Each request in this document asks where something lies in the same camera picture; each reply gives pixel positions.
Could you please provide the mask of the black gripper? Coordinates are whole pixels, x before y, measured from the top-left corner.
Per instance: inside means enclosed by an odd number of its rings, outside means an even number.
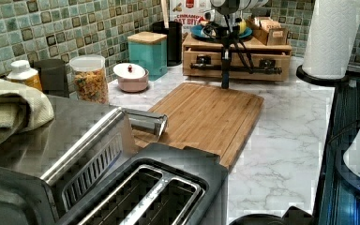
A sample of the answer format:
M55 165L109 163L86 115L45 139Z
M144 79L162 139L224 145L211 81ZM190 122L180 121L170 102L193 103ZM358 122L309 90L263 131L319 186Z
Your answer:
M216 22L202 22L202 36L209 41L237 37L241 34L241 23L240 18L236 18L234 22L226 21L224 25ZM221 87L223 89L229 88L231 59L230 45L228 42L224 42L221 52Z

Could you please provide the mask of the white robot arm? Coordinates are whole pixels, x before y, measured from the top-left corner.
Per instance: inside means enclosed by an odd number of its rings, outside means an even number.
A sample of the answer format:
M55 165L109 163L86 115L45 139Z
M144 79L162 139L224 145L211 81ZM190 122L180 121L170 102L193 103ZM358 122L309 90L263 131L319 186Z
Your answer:
M221 50L221 87L229 88L230 70L232 61L231 46L235 48L243 67L250 74L254 72L254 65L251 55L247 53L246 62L244 55L239 49L239 45L245 47L240 39L242 17L235 17L236 12L242 12L248 8L258 8L264 6L268 0L210 0L212 10L207 11L203 18L206 20L202 31L210 38L222 44Z

